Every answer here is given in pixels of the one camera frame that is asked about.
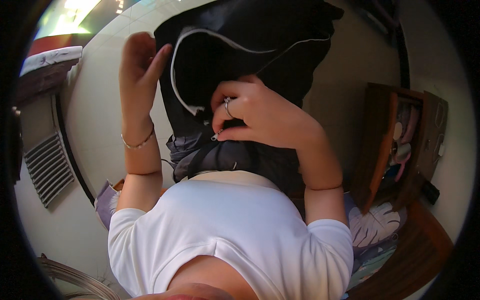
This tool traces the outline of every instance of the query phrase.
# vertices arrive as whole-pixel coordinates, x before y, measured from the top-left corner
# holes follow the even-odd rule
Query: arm
[[[305,222],[338,220],[345,225],[342,170],[322,128],[312,141],[297,148],[300,171],[305,183]]]
[[[150,110],[157,81],[171,52],[165,45],[156,54],[155,40],[146,32],[131,35],[123,47],[119,72],[122,111],[122,135],[125,146],[127,176],[117,204],[145,212],[157,203],[162,189],[162,164]]]
[[[296,149],[305,182],[306,223],[334,219],[347,223],[343,203],[342,171],[321,125],[299,107],[268,89],[258,77],[223,82],[212,96],[212,127],[219,132],[227,115],[226,96],[236,97],[228,104],[230,115],[246,126],[228,128],[219,141],[255,141],[273,147]]]

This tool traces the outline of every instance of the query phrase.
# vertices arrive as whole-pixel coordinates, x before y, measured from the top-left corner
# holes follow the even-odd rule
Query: bracelet
[[[140,149],[140,148],[142,148],[143,146],[145,146],[145,144],[152,138],[152,136],[153,136],[154,134],[155,134],[155,126],[152,126],[152,132],[148,135],[148,137],[147,137],[143,142],[140,143],[140,145],[137,145],[137,146],[130,146],[129,144],[127,144],[127,143],[125,142],[125,140],[123,139],[123,133],[120,134],[120,136],[121,136],[121,140],[123,141],[123,144],[124,144],[127,148],[129,148],[129,149]]]

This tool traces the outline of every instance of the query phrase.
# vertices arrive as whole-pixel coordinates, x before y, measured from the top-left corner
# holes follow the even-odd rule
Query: wooden bed frame
[[[305,218],[303,195],[290,198]],[[442,225],[419,200],[407,206],[407,221],[397,234],[394,254],[377,273],[348,290],[348,300],[402,300],[434,279],[453,249]]]

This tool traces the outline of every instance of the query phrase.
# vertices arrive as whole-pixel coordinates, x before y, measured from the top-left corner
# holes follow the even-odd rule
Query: chin
[[[201,283],[189,283],[167,291],[165,300],[234,300],[226,291]]]

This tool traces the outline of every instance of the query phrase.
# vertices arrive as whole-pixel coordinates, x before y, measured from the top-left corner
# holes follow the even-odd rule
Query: zipper pull
[[[218,138],[218,135],[219,135],[222,131],[223,131],[223,129],[220,129],[220,131],[219,131],[218,133],[216,133],[214,136],[212,136],[212,137],[210,138],[210,140],[216,141],[216,139]]]

